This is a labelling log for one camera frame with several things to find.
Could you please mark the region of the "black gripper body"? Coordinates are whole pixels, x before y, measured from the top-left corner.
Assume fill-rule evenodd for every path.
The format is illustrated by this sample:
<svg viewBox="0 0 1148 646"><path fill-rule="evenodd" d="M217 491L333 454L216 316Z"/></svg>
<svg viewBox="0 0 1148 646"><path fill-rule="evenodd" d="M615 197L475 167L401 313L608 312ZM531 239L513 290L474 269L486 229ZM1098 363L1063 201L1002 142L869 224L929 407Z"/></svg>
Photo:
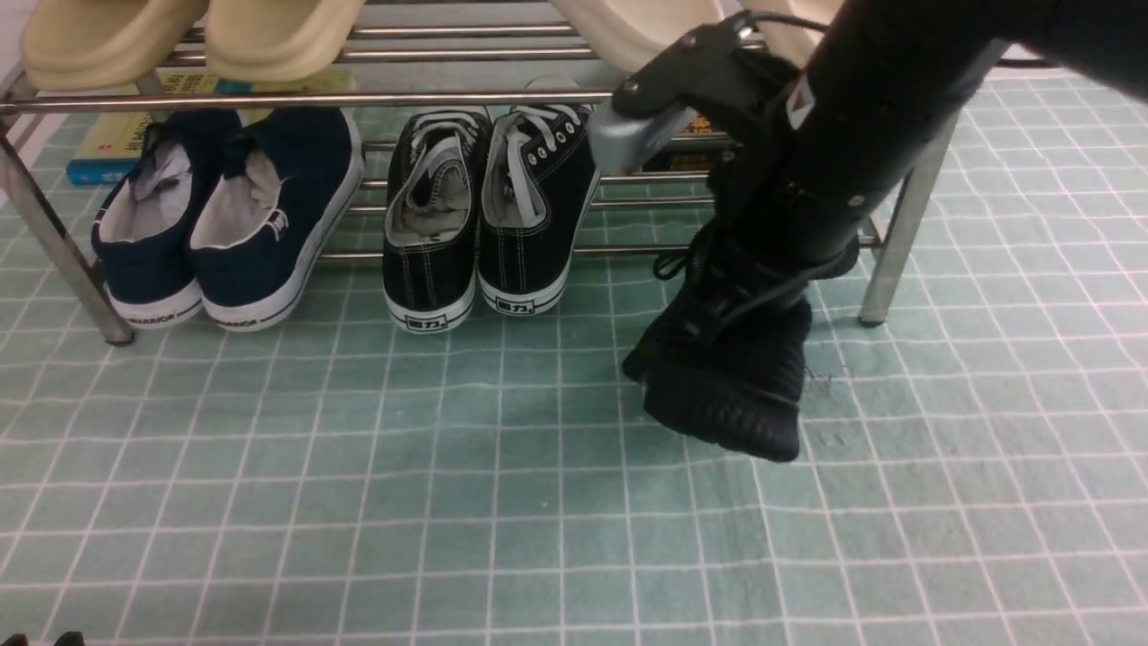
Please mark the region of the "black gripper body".
<svg viewBox="0 0 1148 646"><path fill-rule="evenodd" d="M843 249L817 262L793 254L783 225L804 190L792 187L782 168L793 148L788 94L801 73L788 59L744 45L758 21L807 25L807 20L783 13L735 13L701 24L620 84L613 106L627 118L651 118L684 106L726 131L734 147L709 168L707 188L715 209L709 223L726 226L743 246L762 254L776 273L828 281L858 264L860 246L850 236Z"/></svg>

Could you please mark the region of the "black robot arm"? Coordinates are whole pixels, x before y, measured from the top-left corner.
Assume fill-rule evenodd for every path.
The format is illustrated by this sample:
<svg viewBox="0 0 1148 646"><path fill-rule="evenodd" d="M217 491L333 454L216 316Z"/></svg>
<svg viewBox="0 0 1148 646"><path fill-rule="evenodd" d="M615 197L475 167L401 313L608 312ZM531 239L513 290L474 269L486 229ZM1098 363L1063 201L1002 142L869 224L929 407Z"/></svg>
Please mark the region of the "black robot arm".
<svg viewBox="0 0 1148 646"><path fill-rule="evenodd" d="M592 156L629 173L692 109L740 146L720 275L748 302L793 299L1017 44L1145 100L1145 1L846 1L806 65L743 48L740 11L681 36L594 115Z"/></svg>

